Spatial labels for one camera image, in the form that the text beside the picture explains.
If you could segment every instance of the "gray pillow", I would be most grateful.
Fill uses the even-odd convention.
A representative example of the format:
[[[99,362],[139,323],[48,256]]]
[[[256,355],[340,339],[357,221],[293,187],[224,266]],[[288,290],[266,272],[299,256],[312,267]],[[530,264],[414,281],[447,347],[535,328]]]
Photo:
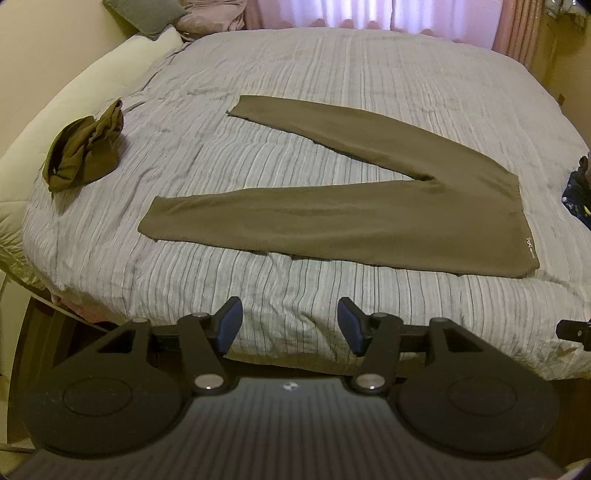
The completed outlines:
[[[103,0],[103,5],[148,36],[158,35],[186,13],[176,0]]]

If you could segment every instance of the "bed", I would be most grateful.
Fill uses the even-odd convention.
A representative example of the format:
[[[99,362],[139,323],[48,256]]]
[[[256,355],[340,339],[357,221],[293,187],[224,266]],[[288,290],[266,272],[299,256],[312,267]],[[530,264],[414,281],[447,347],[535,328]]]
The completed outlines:
[[[374,111],[492,157],[519,176],[540,269],[518,280],[458,276],[140,235],[156,195],[407,179],[228,117],[241,94]],[[119,95],[104,96],[93,113]],[[423,35],[240,31],[168,53],[122,98],[117,170],[53,198],[40,175],[29,187],[17,247],[29,280],[42,279],[54,295],[119,322],[147,317],[158,325],[237,295],[245,317],[231,358],[334,374],[357,362],[336,323],[336,302],[349,296],[367,312],[414,325],[449,317],[548,380],[591,378],[591,355],[554,334],[560,319],[591,316],[591,234],[560,201],[589,149],[519,63]]]

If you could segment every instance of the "pink curtain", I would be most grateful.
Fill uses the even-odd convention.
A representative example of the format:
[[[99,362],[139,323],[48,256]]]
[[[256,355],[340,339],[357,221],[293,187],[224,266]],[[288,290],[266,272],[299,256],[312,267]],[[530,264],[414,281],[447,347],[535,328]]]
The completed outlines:
[[[500,0],[393,0],[391,29],[492,48]]]
[[[249,29],[379,28],[491,48],[501,0],[249,0]]]
[[[543,6],[544,0],[504,0],[492,49],[530,68]]]
[[[392,0],[248,0],[246,27],[389,30]]]

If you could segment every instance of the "white pillow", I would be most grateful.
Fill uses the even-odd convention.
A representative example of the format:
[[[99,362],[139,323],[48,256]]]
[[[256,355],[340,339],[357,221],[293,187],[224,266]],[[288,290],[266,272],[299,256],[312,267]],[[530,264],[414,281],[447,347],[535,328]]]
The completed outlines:
[[[27,125],[0,158],[0,267],[23,282],[43,288],[22,251],[21,224],[33,181],[56,135],[70,122],[93,115],[117,98],[156,60],[180,48],[168,27],[156,41],[135,35],[100,58],[66,85]]]

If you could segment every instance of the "round pad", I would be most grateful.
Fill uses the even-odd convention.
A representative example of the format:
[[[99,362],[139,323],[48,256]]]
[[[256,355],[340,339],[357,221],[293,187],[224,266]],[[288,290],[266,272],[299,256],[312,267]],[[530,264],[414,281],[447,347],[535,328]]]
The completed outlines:
[[[183,393],[165,373],[126,357],[65,362],[35,384],[23,402],[31,437],[62,455],[104,456],[164,433],[180,413]]]
[[[72,412],[85,417],[105,417],[125,408],[131,401],[131,388],[115,378],[85,378],[64,393],[64,403]]]
[[[558,415],[547,382],[484,352],[449,354],[429,365],[403,383],[397,407],[424,440],[479,458],[535,450]]]

